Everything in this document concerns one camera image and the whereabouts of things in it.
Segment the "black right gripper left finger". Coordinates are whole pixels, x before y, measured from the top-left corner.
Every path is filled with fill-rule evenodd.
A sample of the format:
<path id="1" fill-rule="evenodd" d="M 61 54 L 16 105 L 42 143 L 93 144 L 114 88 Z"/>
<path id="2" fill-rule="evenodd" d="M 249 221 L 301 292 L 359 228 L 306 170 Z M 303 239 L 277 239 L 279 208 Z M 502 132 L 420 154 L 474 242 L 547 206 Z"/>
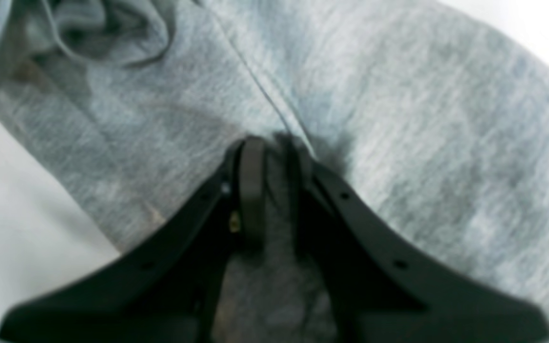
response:
<path id="1" fill-rule="evenodd" d="M 236 141 L 155 234 L 97 272 L 15 306 L 9 343 L 207 343 L 235 251 L 265 243 L 266 143 Z"/>

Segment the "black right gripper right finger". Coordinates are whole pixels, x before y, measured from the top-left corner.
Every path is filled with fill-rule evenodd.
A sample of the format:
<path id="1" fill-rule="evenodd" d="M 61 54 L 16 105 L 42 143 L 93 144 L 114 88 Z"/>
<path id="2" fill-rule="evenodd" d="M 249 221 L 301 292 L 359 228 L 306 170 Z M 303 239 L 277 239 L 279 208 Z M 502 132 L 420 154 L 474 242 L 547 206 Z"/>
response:
<path id="1" fill-rule="evenodd" d="M 295 249 L 316 263 L 343 343 L 536 343 L 540 308 L 454 272 L 385 224 L 340 176 L 287 144 Z"/>

